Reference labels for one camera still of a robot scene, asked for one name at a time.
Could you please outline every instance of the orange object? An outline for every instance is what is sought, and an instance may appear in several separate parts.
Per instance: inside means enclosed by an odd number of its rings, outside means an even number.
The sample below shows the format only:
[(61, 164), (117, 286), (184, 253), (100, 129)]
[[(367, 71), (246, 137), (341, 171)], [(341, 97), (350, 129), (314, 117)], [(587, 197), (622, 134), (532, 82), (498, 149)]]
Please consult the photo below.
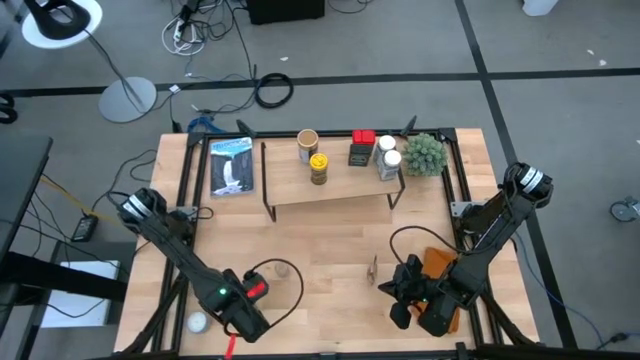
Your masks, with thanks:
[[(442, 275), (442, 272), (447, 268), (447, 265), (456, 258), (456, 254), (450, 251), (444, 251), (436, 248), (428, 247), (424, 253), (424, 259), (422, 263), (422, 273), (429, 275), (431, 278), (437, 279)], [(418, 303), (418, 307), (421, 311), (427, 308), (427, 303)], [(416, 317), (420, 316), (418, 311), (411, 307), (411, 312)], [(453, 320), (449, 326), (449, 334), (453, 334), (458, 331), (458, 325), (460, 322), (460, 309), (456, 309), (453, 315)]]

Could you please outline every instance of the wooden shelf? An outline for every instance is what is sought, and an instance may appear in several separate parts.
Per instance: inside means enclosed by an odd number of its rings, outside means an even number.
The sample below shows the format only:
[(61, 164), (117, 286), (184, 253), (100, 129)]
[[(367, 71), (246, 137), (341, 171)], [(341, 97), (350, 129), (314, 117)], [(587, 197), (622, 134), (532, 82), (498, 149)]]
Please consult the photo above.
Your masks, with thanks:
[(354, 198), (399, 193), (398, 179), (381, 181), (378, 170), (369, 166), (349, 166), (350, 139), (320, 139), (318, 152), (329, 157), (328, 180), (324, 185), (311, 182), (311, 169), (298, 157), (298, 144), (265, 142), (265, 171), (269, 205)]

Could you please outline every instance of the book cover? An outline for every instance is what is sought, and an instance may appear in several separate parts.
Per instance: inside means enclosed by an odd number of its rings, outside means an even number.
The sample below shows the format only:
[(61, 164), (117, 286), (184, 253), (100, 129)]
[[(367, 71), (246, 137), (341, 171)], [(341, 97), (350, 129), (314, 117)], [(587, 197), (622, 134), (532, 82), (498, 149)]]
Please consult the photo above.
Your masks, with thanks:
[(244, 137), (211, 144), (211, 196), (252, 192), (253, 144)]

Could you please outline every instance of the yellow can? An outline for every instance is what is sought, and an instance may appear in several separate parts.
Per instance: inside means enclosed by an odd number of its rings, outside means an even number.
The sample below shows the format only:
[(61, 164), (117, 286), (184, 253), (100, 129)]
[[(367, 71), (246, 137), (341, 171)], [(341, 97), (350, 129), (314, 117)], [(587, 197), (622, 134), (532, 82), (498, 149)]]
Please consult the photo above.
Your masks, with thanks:
[(325, 154), (313, 154), (309, 160), (311, 166), (311, 182), (316, 185), (322, 185), (327, 182), (327, 168), (329, 167), (329, 158)]

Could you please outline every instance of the potted plant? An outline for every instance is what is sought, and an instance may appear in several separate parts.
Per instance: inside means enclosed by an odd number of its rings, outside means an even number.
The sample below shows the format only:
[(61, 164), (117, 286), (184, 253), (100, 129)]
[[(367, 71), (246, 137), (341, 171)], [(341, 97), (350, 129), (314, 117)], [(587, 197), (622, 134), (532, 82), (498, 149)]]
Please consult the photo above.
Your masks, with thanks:
[(447, 166), (447, 150), (433, 136), (424, 133), (409, 138), (402, 157), (411, 176), (439, 176)]

